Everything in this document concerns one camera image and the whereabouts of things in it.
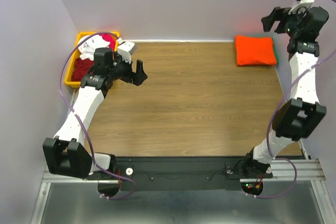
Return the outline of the orange t shirt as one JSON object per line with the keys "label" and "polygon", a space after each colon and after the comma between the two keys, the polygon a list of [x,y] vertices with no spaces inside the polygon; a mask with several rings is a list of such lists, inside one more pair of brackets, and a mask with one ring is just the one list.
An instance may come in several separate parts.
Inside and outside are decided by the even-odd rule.
{"label": "orange t shirt", "polygon": [[275,66],[274,41],[271,37],[237,35],[234,40],[238,66]]}

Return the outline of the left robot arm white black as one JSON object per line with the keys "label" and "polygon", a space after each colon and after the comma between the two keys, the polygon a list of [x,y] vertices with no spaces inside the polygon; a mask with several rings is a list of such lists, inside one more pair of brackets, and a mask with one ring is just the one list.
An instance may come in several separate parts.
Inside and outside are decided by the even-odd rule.
{"label": "left robot arm white black", "polygon": [[136,45],[130,41],[119,45],[116,51],[95,50],[93,65],[81,79],[77,99],[70,106],[64,124],[53,138],[44,140],[50,173],[82,179],[97,171],[106,179],[116,175],[117,166],[111,154],[88,152],[84,144],[90,141],[87,129],[113,82],[122,80],[139,86],[147,79],[141,60],[137,60],[136,71],[132,70],[131,57],[135,51]]}

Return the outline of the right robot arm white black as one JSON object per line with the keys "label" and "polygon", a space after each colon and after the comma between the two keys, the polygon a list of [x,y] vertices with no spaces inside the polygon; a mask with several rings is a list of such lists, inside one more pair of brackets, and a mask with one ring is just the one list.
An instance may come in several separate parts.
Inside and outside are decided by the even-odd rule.
{"label": "right robot arm white black", "polygon": [[291,86],[279,103],[267,127],[266,138],[246,154],[240,170],[246,177],[271,172],[270,164],[288,145],[308,138],[327,113],[316,92],[316,67],[320,55],[316,38],[329,19],[322,7],[275,7],[261,19],[269,32],[289,36],[287,52],[291,69]]}

